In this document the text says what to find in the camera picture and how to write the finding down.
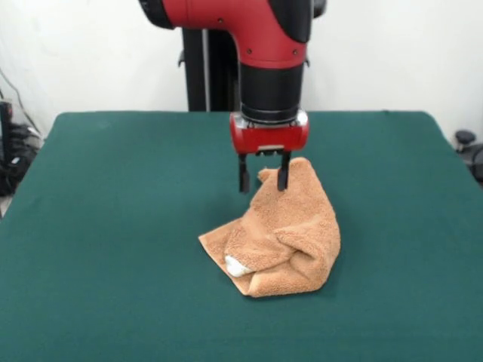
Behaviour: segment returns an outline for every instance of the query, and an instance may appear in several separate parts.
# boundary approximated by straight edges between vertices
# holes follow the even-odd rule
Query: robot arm
[[[239,156],[240,191],[248,191],[248,154],[282,155],[278,189],[288,186],[291,152],[302,149],[309,120],[300,109],[312,19],[325,0],[140,0],[148,19],[166,29],[229,32],[239,61],[240,113],[230,115]]]

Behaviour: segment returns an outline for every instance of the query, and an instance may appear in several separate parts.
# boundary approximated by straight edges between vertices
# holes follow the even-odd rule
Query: towel fold
[[[312,292],[327,281],[340,252],[334,209],[305,158],[290,163],[288,189],[264,169],[248,211],[199,237],[203,248],[246,296]]]

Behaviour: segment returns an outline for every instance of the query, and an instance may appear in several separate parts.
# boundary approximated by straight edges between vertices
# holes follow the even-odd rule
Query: black cable
[[[27,111],[25,110],[25,107],[23,106],[23,103],[22,103],[22,97],[20,96],[20,92],[18,91],[17,87],[15,87],[12,82],[10,81],[10,79],[8,79],[8,77],[6,76],[6,74],[3,72],[2,68],[0,67],[0,75],[2,76],[2,78],[5,80],[5,82],[10,86],[10,88],[12,88],[15,92],[15,94],[17,95],[17,99],[18,99],[18,104],[20,105],[20,108],[22,109],[22,112],[23,114],[25,115],[25,117],[27,118],[27,120],[29,121],[29,123],[32,125],[32,127],[34,128],[34,130],[37,131],[38,134],[41,134],[40,133],[40,130],[37,128],[37,126],[35,125],[35,122],[30,118],[29,114],[27,113]]]
[[[0,197],[13,195],[38,153],[32,144],[38,140],[26,124],[11,122],[11,105],[0,102],[2,156],[0,157]]]

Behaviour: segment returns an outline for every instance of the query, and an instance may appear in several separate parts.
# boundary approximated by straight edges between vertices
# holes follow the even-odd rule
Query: white wall
[[[137,0],[0,0],[0,14],[0,66],[42,130],[64,111],[186,110],[180,31]],[[329,0],[303,105],[425,110],[448,137],[483,139],[482,14],[479,0]]]

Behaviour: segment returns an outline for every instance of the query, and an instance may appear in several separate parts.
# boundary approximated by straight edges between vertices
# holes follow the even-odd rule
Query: green table
[[[268,299],[243,297],[197,239],[251,197],[227,120],[57,119],[0,224],[0,361],[483,358],[483,192],[430,116],[311,114],[297,155],[342,250],[322,290]],[[249,160],[252,175],[278,163]]]

